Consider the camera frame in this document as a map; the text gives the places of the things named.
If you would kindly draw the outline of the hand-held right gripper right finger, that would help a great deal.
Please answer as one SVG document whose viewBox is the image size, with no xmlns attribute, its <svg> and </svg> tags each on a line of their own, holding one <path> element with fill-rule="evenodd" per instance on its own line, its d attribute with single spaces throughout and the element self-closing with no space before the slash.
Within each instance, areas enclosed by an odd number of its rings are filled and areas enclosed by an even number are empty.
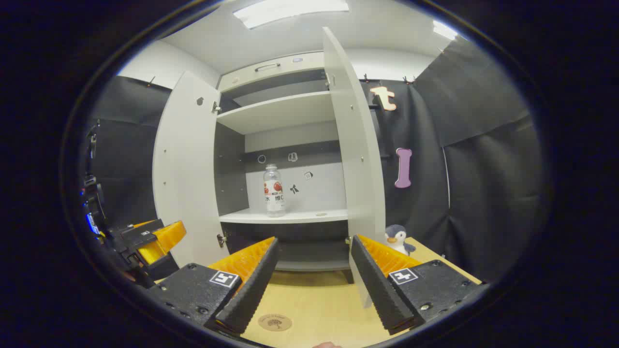
<svg viewBox="0 0 619 348">
<path fill-rule="evenodd" d="M 440 319 L 487 288 L 443 260 L 420 262 L 362 235 L 350 254 L 389 334 Z"/>
</svg>

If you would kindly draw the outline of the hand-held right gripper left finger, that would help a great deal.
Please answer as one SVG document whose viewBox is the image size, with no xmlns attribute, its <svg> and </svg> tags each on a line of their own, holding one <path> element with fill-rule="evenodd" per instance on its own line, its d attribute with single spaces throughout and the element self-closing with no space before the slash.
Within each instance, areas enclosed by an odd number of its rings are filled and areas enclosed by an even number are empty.
<svg viewBox="0 0 619 348">
<path fill-rule="evenodd" d="M 186 264 L 145 293 L 181 320 L 241 335 L 256 313 L 279 253 L 279 240 L 272 236 L 210 266 Z"/>
</svg>

